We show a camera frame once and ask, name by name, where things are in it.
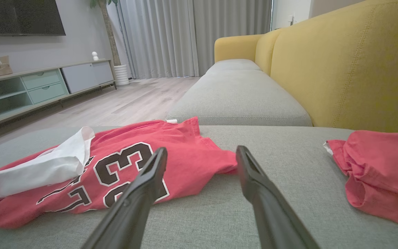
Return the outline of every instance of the white planter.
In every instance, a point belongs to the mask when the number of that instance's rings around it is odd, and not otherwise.
[[[127,65],[114,66],[116,73],[116,85],[129,85]]]

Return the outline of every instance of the white fabric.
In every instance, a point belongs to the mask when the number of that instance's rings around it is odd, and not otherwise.
[[[247,59],[231,59],[216,62],[207,71],[207,74],[219,73],[227,70],[259,70],[260,67],[253,61]]]
[[[167,123],[177,123],[177,119],[166,119]]]
[[[333,150],[330,147],[330,144],[328,142],[325,142],[323,144],[323,148],[325,148],[325,150],[330,154],[330,155],[334,155]]]
[[[0,198],[81,175],[90,158],[90,144],[94,137],[90,127],[83,127],[56,148],[28,162],[1,170]]]

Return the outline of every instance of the tv screen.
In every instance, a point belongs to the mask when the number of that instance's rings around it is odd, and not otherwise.
[[[55,0],[0,0],[0,35],[65,35]]]

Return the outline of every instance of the yellow cushion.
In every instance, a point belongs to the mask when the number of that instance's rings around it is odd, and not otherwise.
[[[398,0],[367,0],[282,29],[271,77],[314,126],[398,132]]]
[[[261,36],[257,41],[256,60],[254,61],[264,73],[270,75],[271,58],[276,39],[281,29],[273,30]]]
[[[257,40],[262,35],[241,35],[219,38],[215,42],[215,63],[228,59],[248,59],[254,62]]]

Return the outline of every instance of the sofa cushion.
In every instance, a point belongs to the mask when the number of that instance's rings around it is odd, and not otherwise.
[[[398,247],[398,224],[348,204],[346,177],[322,147],[327,139],[346,139],[351,130],[274,126],[200,129],[222,149],[234,151],[237,145],[246,145],[322,248]],[[0,166],[61,143],[78,130],[46,129],[6,142],[0,145]],[[79,248],[106,212],[47,213],[19,229],[0,229],[0,248]],[[253,208],[243,197],[236,175],[217,175],[200,194],[150,209],[143,248],[192,245],[260,246]]]
[[[169,111],[178,122],[202,125],[311,126],[305,109],[262,71],[205,74]]]
[[[226,70],[260,70],[260,67],[253,61],[247,59],[231,59],[216,62],[208,69],[208,73],[216,73]]]
[[[215,63],[228,59],[256,59],[256,45],[259,35],[221,37],[215,42]]]

